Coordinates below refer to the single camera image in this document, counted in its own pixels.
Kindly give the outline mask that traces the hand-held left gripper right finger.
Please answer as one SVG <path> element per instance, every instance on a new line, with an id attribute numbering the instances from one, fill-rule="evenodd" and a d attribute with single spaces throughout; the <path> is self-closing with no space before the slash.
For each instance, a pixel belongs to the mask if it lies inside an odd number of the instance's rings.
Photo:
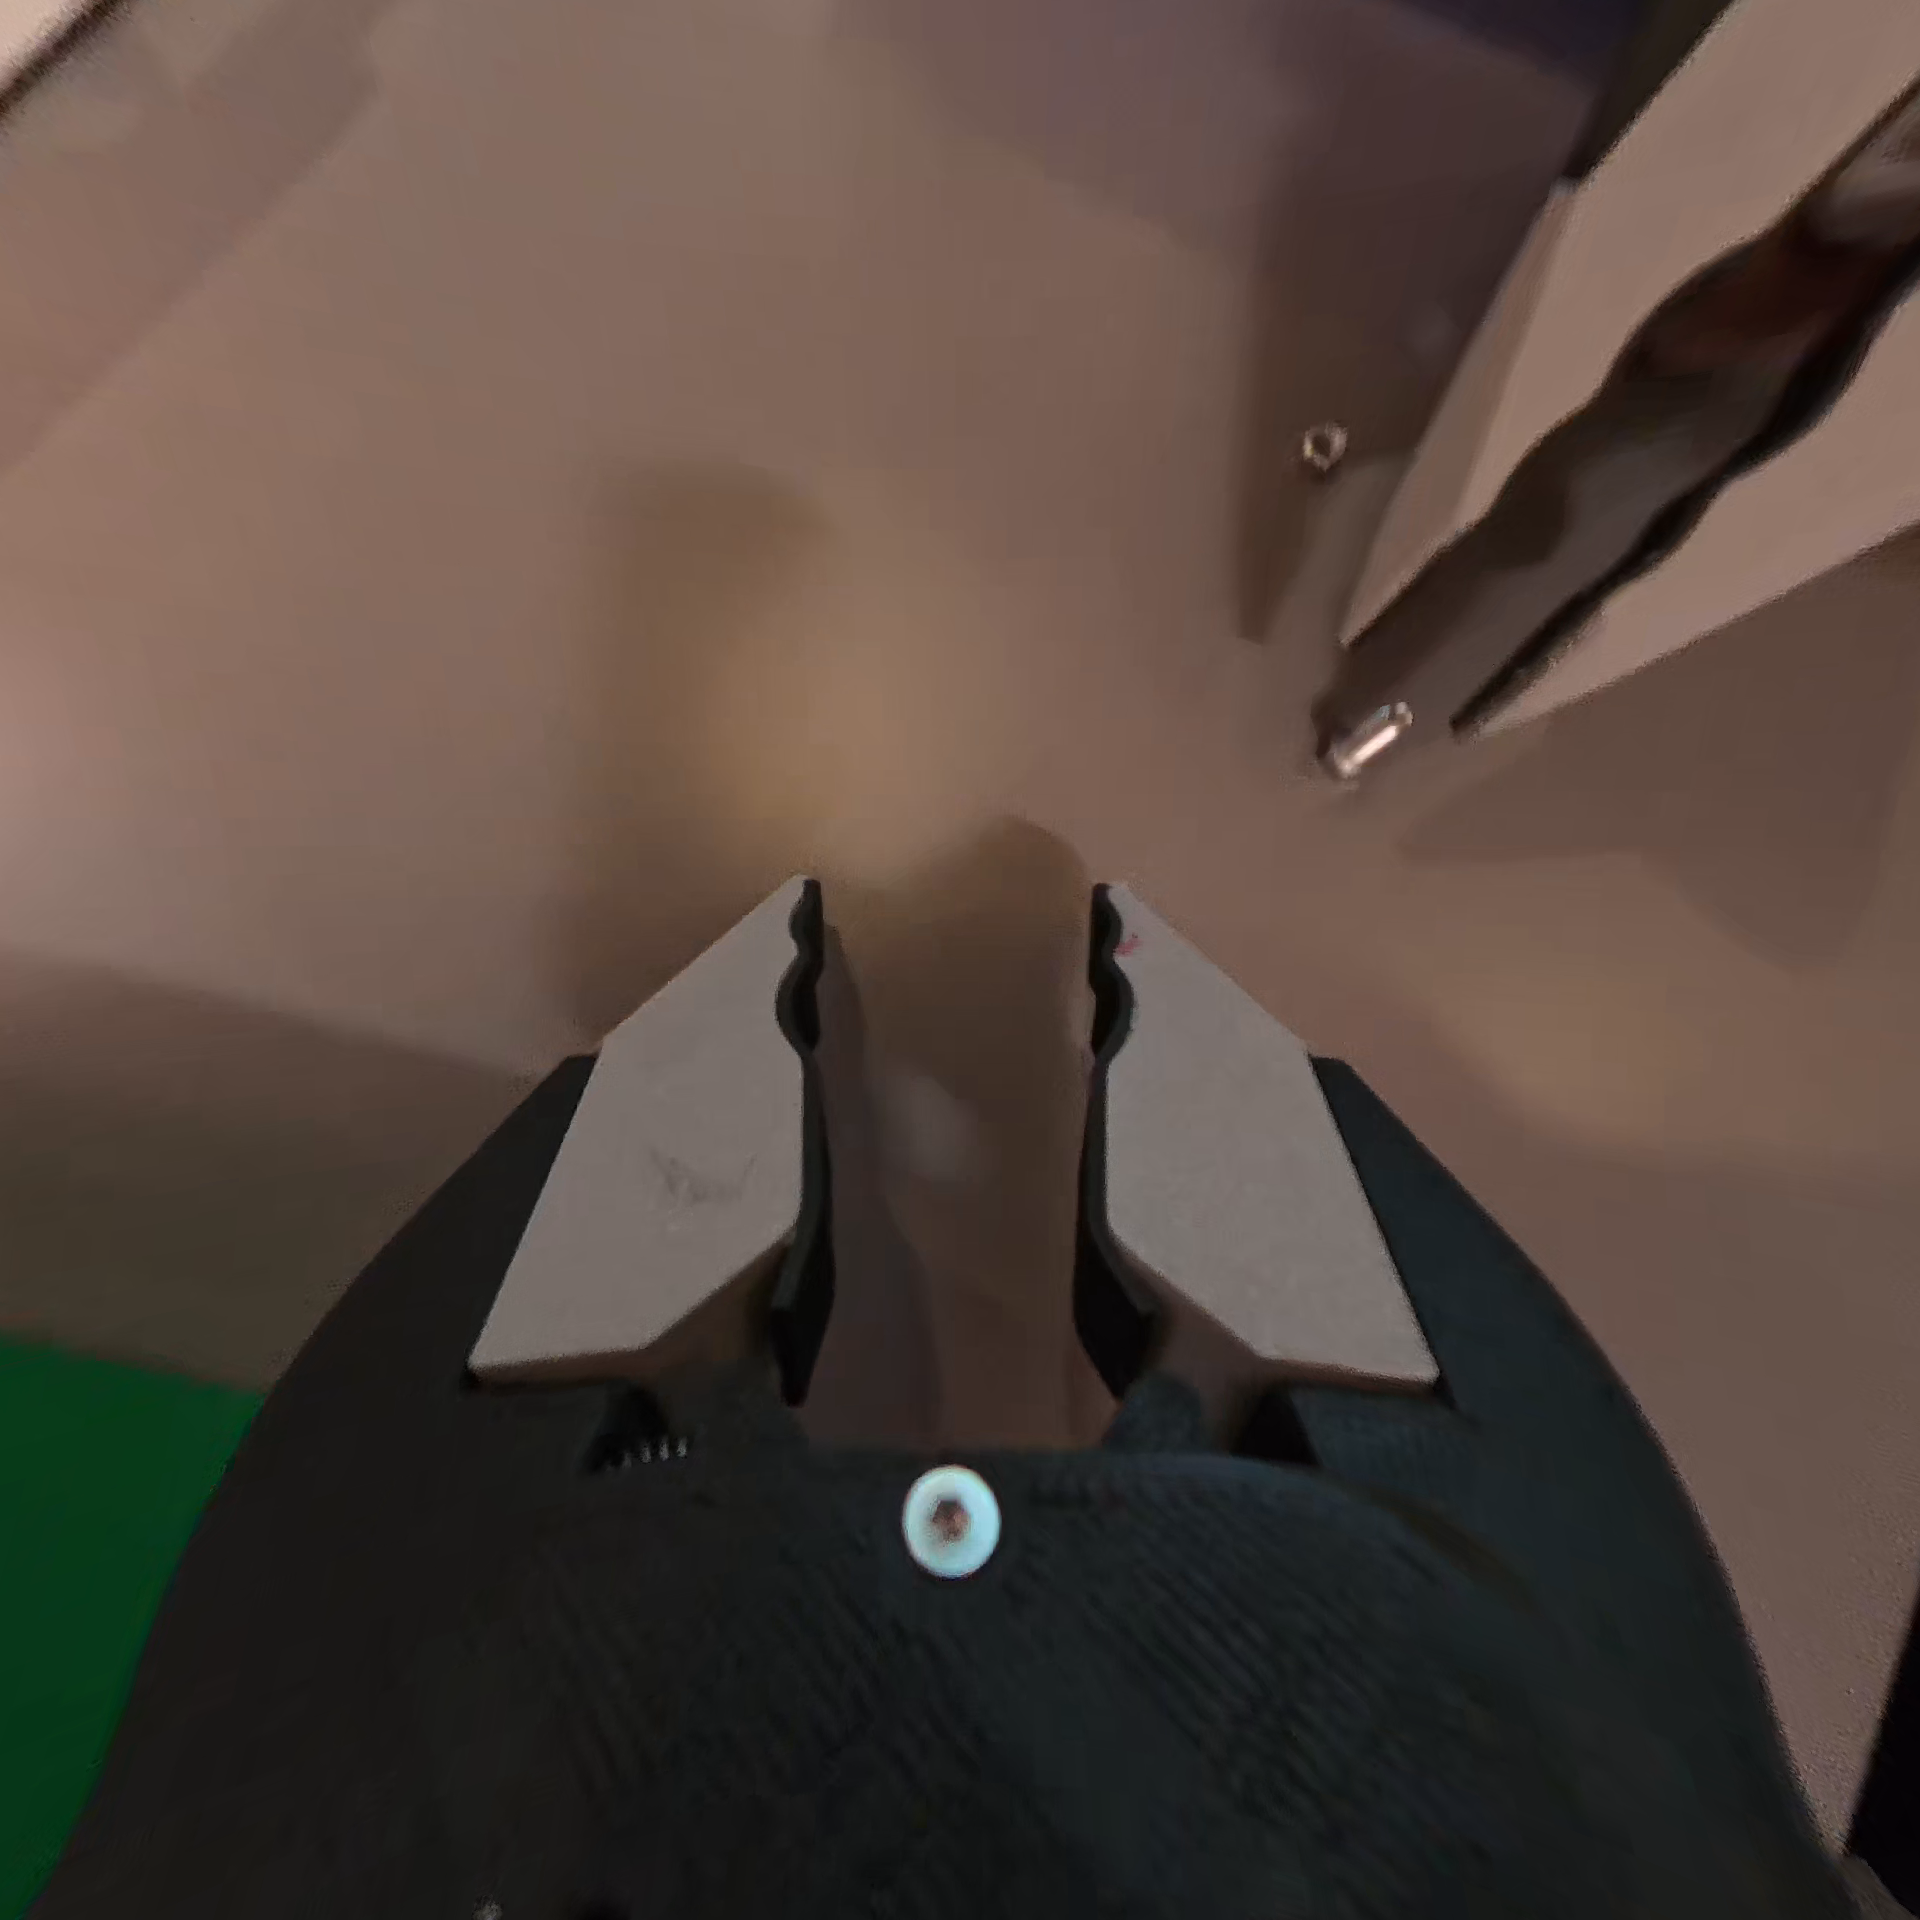
<path id="1" fill-rule="evenodd" d="M 1310 1049 L 1130 887 L 1088 914 L 1072 1327 L 1122 1401 L 1442 1383 Z"/>

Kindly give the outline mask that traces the silver bolt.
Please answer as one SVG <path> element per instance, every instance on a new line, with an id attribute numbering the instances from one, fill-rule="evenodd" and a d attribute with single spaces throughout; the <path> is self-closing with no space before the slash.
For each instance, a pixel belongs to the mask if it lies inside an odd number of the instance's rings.
<path id="1" fill-rule="evenodd" d="M 1313 747 L 1313 763 L 1329 783 L 1354 785 L 1391 758 L 1413 729 L 1414 713 L 1405 702 L 1377 705 L 1327 726 Z"/>

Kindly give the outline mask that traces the green plastic bin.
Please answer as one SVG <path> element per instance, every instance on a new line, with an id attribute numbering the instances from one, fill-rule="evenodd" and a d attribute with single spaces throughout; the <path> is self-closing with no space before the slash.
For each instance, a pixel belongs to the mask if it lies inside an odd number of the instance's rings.
<path id="1" fill-rule="evenodd" d="M 1 1915 L 84 1808 L 200 1510 L 260 1395 L 1 1343 Z"/>

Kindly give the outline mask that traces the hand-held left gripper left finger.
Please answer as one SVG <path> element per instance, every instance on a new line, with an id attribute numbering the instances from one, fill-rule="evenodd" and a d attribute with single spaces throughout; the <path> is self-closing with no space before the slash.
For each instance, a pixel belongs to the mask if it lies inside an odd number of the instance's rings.
<path id="1" fill-rule="evenodd" d="M 824 892 L 761 899 L 592 1058 L 468 1354 L 485 1385 L 761 1364 L 804 1401 L 833 1298 Z"/>

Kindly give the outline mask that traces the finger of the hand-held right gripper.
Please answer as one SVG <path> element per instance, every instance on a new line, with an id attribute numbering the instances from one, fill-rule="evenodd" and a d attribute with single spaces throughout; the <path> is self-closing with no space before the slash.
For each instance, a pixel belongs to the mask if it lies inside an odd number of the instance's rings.
<path id="1" fill-rule="evenodd" d="M 1706 478 L 1585 568 L 1449 716 L 1488 736 L 1558 713 L 1904 538 L 1918 518 L 1918 292 L 1882 306 L 1786 380 Z"/>
<path id="2" fill-rule="evenodd" d="M 1581 411 L 1640 324 L 1776 226 L 1914 82 L 1914 2 L 1737 2 L 1557 186 L 1463 353 L 1338 625 L 1359 639 Z"/>

